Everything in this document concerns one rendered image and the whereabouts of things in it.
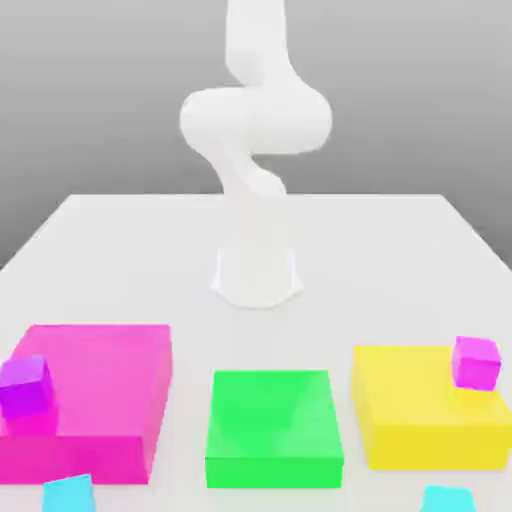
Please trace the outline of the large pink box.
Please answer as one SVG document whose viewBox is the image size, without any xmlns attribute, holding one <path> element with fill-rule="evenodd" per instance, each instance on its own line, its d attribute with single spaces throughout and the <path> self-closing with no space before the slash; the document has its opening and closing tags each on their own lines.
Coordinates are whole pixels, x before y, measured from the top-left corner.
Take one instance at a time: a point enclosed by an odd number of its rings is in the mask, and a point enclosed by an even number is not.
<svg viewBox="0 0 512 512">
<path fill-rule="evenodd" d="M 89 474 L 96 484 L 150 480 L 172 378 L 167 325 L 33 325 L 11 355 L 42 355 L 53 381 L 44 413 L 0 409 L 0 485 Z"/>
</svg>

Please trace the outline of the large green box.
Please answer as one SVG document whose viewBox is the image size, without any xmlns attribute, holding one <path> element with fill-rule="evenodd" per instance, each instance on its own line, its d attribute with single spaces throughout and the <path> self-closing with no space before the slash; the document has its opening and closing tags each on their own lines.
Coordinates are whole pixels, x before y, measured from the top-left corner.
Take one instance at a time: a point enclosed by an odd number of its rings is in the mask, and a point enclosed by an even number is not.
<svg viewBox="0 0 512 512">
<path fill-rule="evenodd" d="M 205 450 L 209 488 L 339 488 L 343 466 L 326 370 L 214 373 Z"/>
</svg>

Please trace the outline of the small magenta cube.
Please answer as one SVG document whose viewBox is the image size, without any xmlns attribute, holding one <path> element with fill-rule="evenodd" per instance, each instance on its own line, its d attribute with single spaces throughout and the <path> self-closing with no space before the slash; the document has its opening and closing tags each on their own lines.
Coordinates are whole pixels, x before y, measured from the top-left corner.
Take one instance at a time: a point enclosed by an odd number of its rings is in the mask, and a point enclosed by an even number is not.
<svg viewBox="0 0 512 512">
<path fill-rule="evenodd" d="M 451 360 L 456 387 L 491 392 L 501 370 L 501 355 L 495 341 L 457 336 Z"/>
</svg>

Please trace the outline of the large yellow box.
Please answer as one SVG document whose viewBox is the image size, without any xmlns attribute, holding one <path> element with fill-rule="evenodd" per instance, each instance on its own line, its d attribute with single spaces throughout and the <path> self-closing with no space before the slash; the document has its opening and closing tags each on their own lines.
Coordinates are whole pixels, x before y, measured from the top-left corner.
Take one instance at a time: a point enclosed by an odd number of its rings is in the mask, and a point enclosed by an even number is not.
<svg viewBox="0 0 512 512">
<path fill-rule="evenodd" d="M 357 346 L 351 393 L 372 470 L 503 470 L 512 410 L 455 386 L 448 346 Z"/>
</svg>

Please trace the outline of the small purple cube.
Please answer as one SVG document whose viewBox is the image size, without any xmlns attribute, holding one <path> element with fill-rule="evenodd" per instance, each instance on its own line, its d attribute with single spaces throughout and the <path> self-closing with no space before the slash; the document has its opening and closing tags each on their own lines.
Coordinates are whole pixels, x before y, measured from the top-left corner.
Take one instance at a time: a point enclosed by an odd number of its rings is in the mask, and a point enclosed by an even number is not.
<svg viewBox="0 0 512 512">
<path fill-rule="evenodd" d="M 0 367 L 0 409 L 5 419 L 44 413 L 52 407 L 53 395 L 44 356 L 14 357 Z"/>
</svg>

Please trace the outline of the small cyan cube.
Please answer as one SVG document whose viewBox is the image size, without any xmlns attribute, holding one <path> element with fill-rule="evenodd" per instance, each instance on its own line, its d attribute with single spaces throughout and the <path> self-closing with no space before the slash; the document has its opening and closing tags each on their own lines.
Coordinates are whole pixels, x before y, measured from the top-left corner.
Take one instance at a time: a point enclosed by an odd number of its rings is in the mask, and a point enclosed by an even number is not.
<svg viewBox="0 0 512 512">
<path fill-rule="evenodd" d="M 467 488 L 430 485 L 424 490 L 420 512 L 477 512 Z"/>
<path fill-rule="evenodd" d="M 41 512 L 96 512 L 91 476 L 83 474 L 45 483 Z"/>
</svg>

